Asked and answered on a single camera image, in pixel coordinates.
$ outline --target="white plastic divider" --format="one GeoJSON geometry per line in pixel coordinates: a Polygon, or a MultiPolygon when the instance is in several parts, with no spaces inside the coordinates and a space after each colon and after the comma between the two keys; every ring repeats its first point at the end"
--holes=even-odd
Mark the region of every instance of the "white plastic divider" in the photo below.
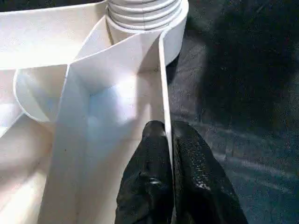
{"type": "Polygon", "coordinates": [[[51,132],[67,65],[19,69],[14,76],[14,95],[24,113],[51,132]]]}
{"type": "Polygon", "coordinates": [[[84,40],[75,60],[90,56],[113,45],[113,40],[104,15],[93,27],[88,37],[84,40]]]}
{"type": "Polygon", "coordinates": [[[0,69],[65,64],[106,12],[106,1],[0,13],[0,69]]]}

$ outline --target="curved plastic edge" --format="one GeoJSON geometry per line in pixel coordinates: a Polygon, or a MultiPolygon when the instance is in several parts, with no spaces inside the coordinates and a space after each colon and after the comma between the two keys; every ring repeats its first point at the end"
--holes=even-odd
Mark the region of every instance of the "curved plastic edge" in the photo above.
{"type": "MultiPolygon", "coordinates": [[[[169,156],[171,160],[172,176],[174,176],[173,170],[173,147],[172,147],[172,130],[171,130],[171,114],[169,106],[168,96],[168,84],[166,75],[166,66],[172,62],[179,54],[182,48],[183,35],[187,20],[187,14],[189,11],[188,0],[183,0],[184,6],[184,18],[178,22],[172,23],[166,30],[164,30],[159,38],[159,60],[162,82],[162,94],[163,94],[163,106],[164,106],[164,120],[165,120],[165,132],[168,140],[169,156]]],[[[176,222],[176,209],[173,208],[171,223],[176,222]]]]}

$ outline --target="white plastic tray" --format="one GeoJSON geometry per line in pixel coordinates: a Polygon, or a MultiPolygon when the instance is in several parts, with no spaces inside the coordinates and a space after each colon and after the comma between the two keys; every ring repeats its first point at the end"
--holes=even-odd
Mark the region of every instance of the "white plastic tray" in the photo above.
{"type": "Polygon", "coordinates": [[[30,144],[0,152],[20,162],[27,154],[30,161],[12,181],[17,187],[10,198],[0,189],[0,223],[114,222],[122,172],[144,125],[164,122],[171,142],[165,66],[181,48],[187,0],[182,4],[177,19],[149,32],[109,22],[106,2],[0,14],[13,40],[0,45],[0,68],[11,74],[16,100],[12,90],[9,97],[17,110],[0,145],[8,148],[20,135],[30,144]],[[24,20],[31,29],[10,30],[12,18],[17,27],[24,20]],[[31,200],[24,200],[26,191],[31,200]]]}

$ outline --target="white plastic compartment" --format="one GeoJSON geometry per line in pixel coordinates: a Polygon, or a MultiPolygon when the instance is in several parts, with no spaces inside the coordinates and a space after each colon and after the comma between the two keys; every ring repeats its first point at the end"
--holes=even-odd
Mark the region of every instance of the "white plastic compartment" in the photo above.
{"type": "Polygon", "coordinates": [[[15,70],[0,71],[0,223],[37,222],[52,135],[24,115],[13,94],[15,70]]]}
{"type": "Polygon", "coordinates": [[[114,222],[122,173],[145,124],[169,114],[158,37],[136,34],[69,66],[39,223],[114,222]]]}

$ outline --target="black glove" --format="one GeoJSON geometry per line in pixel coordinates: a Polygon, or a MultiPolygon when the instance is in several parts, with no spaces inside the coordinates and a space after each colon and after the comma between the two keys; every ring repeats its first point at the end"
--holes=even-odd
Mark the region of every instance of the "black glove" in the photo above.
{"type": "Polygon", "coordinates": [[[115,224],[169,224],[173,209],[172,171],[164,124],[146,124],[117,196],[115,224]]]}
{"type": "MultiPolygon", "coordinates": [[[[198,134],[173,125],[177,224],[247,224],[224,170],[198,134]]],[[[167,224],[173,208],[172,175],[164,126],[149,122],[127,165],[117,197],[116,224],[167,224]]]]}
{"type": "Polygon", "coordinates": [[[247,224],[233,186],[198,132],[172,124],[178,224],[247,224]]]}

